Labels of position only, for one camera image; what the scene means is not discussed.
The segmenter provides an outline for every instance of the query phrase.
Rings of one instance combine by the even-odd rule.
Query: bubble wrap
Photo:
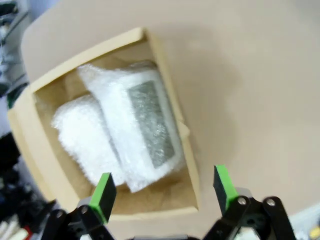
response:
[[[78,73],[101,105],[131,192],[184,165],[171,106],[151,62],[116,70],[86,64]]]
[[[65,151],[93,185],[108,172],[112,173],[116,185],[125,182],[102,110],[92,96],[85,95],[60,106],[51,124],[58,129],[58,139]]]

